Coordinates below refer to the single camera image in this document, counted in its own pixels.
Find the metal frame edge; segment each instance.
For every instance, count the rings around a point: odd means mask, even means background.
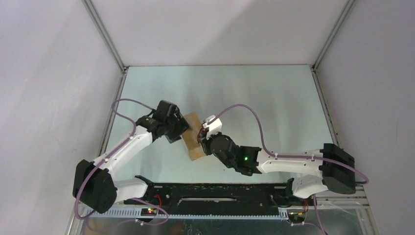
[[[102,37],[102,40],[104,41],[105,45],[107,46],[108,50],[110,51],[112,57],[114,58],[115,62],[117,63],[120,71],[122,73],[125,72],[125,65],[121,60],[121,57],[114,45],[114,42],[112,41],[107,29],[105,28],[104,23],[102,22],[101,17],[98,14],[98,11],[96,10],[92,0],[82,0],[84,3],[84,6],[86,10],[88,11],[88,14],[90,15],[94,25],[96,26],[96,29],[98,29],[99,34]]]
[[[113,102],[121,97],[122,90],[125,84],[125,79],[127,77],[127,71],[128,71],[128,68],[125,70],[125,73],[121,75]],[[107,118],[107,124],[105,125],[105,129],[104,129],[104,134],[102,135],[98,156],[104,154],[105,151],[107,150],[108,140],[110,139],[110,134],[113,129],[114,119],[115,119],[115,113],[112,110],[110,110],[110,113],[108,114],[108,118]]]
[[[342,12],[340,13],[339,17],[337,18],[336,23],[334,24],[333,28],[330,31],[330,34],[328,35],[328,38],[326,42],[324,43],[321,51],[319,52],[319,55],[316,58],[316,61],[313,64],[313,68],[317,69],[322,62],[325,54],[327,53],[328,49],[330,48],[331,44],[333,43],[334,38],[336,37],[337,33],[339,32],[340,28],[342,27],[343,23],[345,22],[345,19],[350,14],[353,6],[355,5],[355,2],[357,0],[347,0],[345,6],[343,7]]]

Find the black metal base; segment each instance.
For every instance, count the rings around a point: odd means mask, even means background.
[[[183,215],[279,215],[278,206],[303,206],[304,200],[286,195],[286,184],[148,184],[143,196],[154,205],[159,204],[169,214]],[[125,204],[139,205],[134,200]]]

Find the gray floor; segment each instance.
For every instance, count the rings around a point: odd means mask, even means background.
[[[236,103],[247,104],[261,119],[267,147],[277,152],[322,148],[332,142],[307,65],[131,67],[121,97],[154,108],[165,99],[176,103],[184,115],[196,112],[200,119]],[[148,113],[131,102],[120,103],[118,110],[132,119]],[[236,144],[261,146],[257,123],[248,110],[235,108],[221,120],[223,133]],[[116,117],[108,147],[130,130],[129,122]],[[285,182],[296,176],[282,172],[243,176],[214,156],[191,161],[183,141],[169,144],[165,138],[137,154],[116,180],[138,174],[155,182],[183,183]]]

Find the purple cable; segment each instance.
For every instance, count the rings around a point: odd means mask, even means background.
[[[263,133],[263,131],[262,131],[262,125],[261,125],[261,121],[259,120],[259,117],[258,117],[258,115],[255,113],[255,111],[251,108],[251,107],[249,107],[248,105],[245,105],[245,104],[234,104],[234,105],[231,105],[231,106],[229,106],[229,107],[227,107],[227,108],[225,108],[222,112],[220,112],[214,119],[212,119],[211,121],[209,121],[207,124],[211,124],[212,122],[214,122],[215,120],[217,120],[220,116],[222,116],[224,113],[226,113],[227,111],[229,111],[230,109],[233,109],[233,108],[235,108],[235,107],[244,107],[244,108],[247,108],[254,116],[255,116],[255,119],[256,119],[256,122],[258,123],[258,126],[259,126],[259,133],[260,133],[260,135],[261,135],[261,143],[262,143],[262,148],[264,149],[264,151],[267,153],[267,154],[269,154],[270,156],[273,156],[273,157],[275,157],[275,154],[274,153],[272,153],[271,151],[269,151],[268,149],[267,149],[267,147],[265,146],[265,140],[264,140],[264,133]],[[307,157],[307,156],[287,156],[287,155],[278,155],[278,157],[279,158],[287,158],[287,159],[290,159],[290,158],[302,158],[302,159],[309,159],[310,157]],[[354,168],[352,168],[352,167],[350,167],[350,166],[348,166],[348,165],[346,165],[346,164],[344,164],[344,163],[341,163],[341,162],[339,162],[339,161],[336,161],[336,160],[332,160],[332,159],[329,159],[329,158],[322,158],[322,157],[314,157],[314,159],[317,159],[317,160],[323,160],[323,161],[326,161],[326,162],[328,162],[328,163],[333,163],[333,164],[337,164],[337,165],[340,165],[340,166],[342,166],[342,167],[344,167],[344,168],[346,168],[346,169],[348,169],[348,170],[351,170],[351,171],[353,171],[354,173],[356,173],[356,174],[358,174],[358,175],[360,175],[365,181],[363,181],[363,182],[356,182],[357,184],[367,184],[367,183],[369,183],[369,178],[366,176],[366,175],[364,175],[363,173],[361,173],[360,171],[358,171],[358,170],[356,170],[356,169],[354,169]]]
[[[292,223],[290,220],[285,220],[285,221],[287,221],[287,223],[290,224],[290,225],[292,224],[293,226],[312,225],[312,226],[318,228],[319,230],[321,230],[321,228],[319,226],[317,226],[317,225],[315,225],[313,223],[305,222],[304,224],[303,223],[297,223],[297,224],[295,224],[295,223]],[[328,235],[328,233],[326,231],[324,231],[324,230],[322,230],[322,231],[323,231],[323,234],[324,235]]]
[[[111,105],[111,110],[116,114],[116,115],[118,115],[118,116],[120,116],[120,117],[122,117],[122,118],[124,118],[124,119],[126,119],[126,120],[128,120],[128,121],[130,121],[132,124],[133,124],[133,131],[131,132],[131,134],[130,134],[130,136],[128,137],[128,138],[126,138],[120,145],[118,145],[116,148],[114,148],[114,150],[112,150],[104,159],[102,159],[92,170],[91,170],[91,172],[85,177],[85,180],[84,180],[84,182],[82,182],[82,184],[81,184],[81,187],[79,188],[79,191],[78,191],[78,194],[76,195],[76,200],[75,200],[75,217],[77,218],[77,219],[79,219],[79,220],[82,220],[82,219],[86,219],[86,218],[89,218],[94,212],[95,212],[95,210],[94,211],[92,211],[91,213],[89,213],[89,214],[87,214],[87,215],[85,215],[85,216],[81,216],[80,214],[79,214],[79,201],[80,201],[80,199],[81,199],[81,194],[82,194],[82,192],[84,191],[84,188],[85,188],[85,186],[87,185],[87,182],[90,180],[90,178],[92,177],[92,175],[98,170],[98,168],[102,165],[102,164],[104,164],[104,162],[105,162],[105,160],[106,159],[109,159],[110,157],[112,157],[119,149],[121,149],[126,143],[128,143],[129,141],[130,141],[130,137],[131,136],[133,136],[134,135],[134,133],[136,132],[136,129],[137,129],[137,127],[136,127],[136,123],[131,119],[131,118],[129,118],[129,117],[127,117],[127,116],[124,116],[124,115],[122,115],[122,114],[120,114],[119,112],[117,112],[117,110],[115,110],[115,105],[118,103],[118,102],[120,102],[120,101],[131,101],[131,102],[134,102],[134,103],[137,103],[137,104],[140,104],[140,105],[142,105],[142,106],[144,106],[144,107],[146,107],[146,108],[148,108],[148,109],[151,109],[151,110],[153,110],[153,108],[151,108],[150,106],[148,106],[148,105],[146,105],[146,104],[143,104],[143,103],[141,103],[141,102],[139,102],[139,101],[136,101],[136,100],[133,100],[133,99],[118,99],[118,100],[116,100],[116,101],[114,101],[113,102],[113,104]]]
[[[314,201],[314,210],[316,211],[317,221],[319,222],[320,229],[322,230],[323,235],[326,235],[327,233],[326,231],[324,231],[322,220],[320,218],[319,211],[317,210],[317,196],[315,194],[313,195],[313,201]]]
[[[91,226],[87,222],[88,229],[91,230],[91,231],[94,231],[94,232],[105,232],[105,231],[111,230],[111,229],[113,229],[113,228],[115,228],[115,227],[117,227],[117,226],[119,226],[121,224],[130,223],[130,222],[136,222],[136,223],[140,223],[140,224],[142,223],[142,224],[145,224],[145,225],[156,226],[156,225],[164,224],[165,222],[167,222],[169,220],[169,214],[163,208],[161,208],[159,206],[156,206],[156,205],[153,205],[151,203],[148,203],[148,202],[143,201],[143,200],[138,199],[138,198],[131,198],[131,199],[134,200],[134,201],[138,201],[138,202],[141,202],[143,204],[146,204],[148,206],[151,206],[152,208],[156,208],[159,211],[162,211],[166,215],[166,219],[163,220],[162,222],[154,223],[154,224],[153,223],[144,222],[144,221],[141,221],[141,220],[138,220],[138,219],[137,220],[136,219],[127,219],[127,220],[121,221],[121,222],[119,222],[119,223],[117,223],[115,225],[112,225],[112,226],[107,227],[107,228],[104,228],[104,229],[94,229],[94,228],[91,228]]]

